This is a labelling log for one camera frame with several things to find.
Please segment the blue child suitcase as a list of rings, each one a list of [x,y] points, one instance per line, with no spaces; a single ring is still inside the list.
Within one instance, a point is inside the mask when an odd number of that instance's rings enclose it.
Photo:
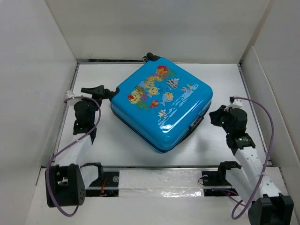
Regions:
[[[212,88],[166,58],[147,53],[144,65],[120,83],[112,112],[160,152],[168,152],[201,123]]]

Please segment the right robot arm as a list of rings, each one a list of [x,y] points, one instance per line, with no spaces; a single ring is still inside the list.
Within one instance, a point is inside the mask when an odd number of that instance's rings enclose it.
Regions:
[[[247,113],[233,105],[220,106],[209,113],[212,125],[224,129],[226,143],[236,161],[220,163],[217,180],[230,183],[248,210],[252,225],[288,225],[291,222],[294,202],[276,187],[265,173],[255,143],[246,133]]]

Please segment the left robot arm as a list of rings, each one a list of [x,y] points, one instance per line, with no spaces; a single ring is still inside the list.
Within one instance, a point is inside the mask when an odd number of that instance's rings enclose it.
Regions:
[[[50,208],[79,207],[86,197],[114,197],[119,193],[118,171],[106,172],[100,162],[85,161],[96,139],[102,101],[111,100],[119,89],[111,91],[100,85],[82,88],[81,92],[89,96],[76,96],[71,90],[65,94],[65,103],[75,112],[73,140],[54,154],[46,167],[46,199]]]

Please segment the metal base rail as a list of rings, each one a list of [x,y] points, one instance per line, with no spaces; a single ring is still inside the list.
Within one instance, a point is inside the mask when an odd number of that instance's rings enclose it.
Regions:
[[[52,166],[45,172],[50,207],[82,205],[85,197],[148,193],[152,196],[197,196],[204,178],[196,171],[121,170],[104,172],[101,164]]]

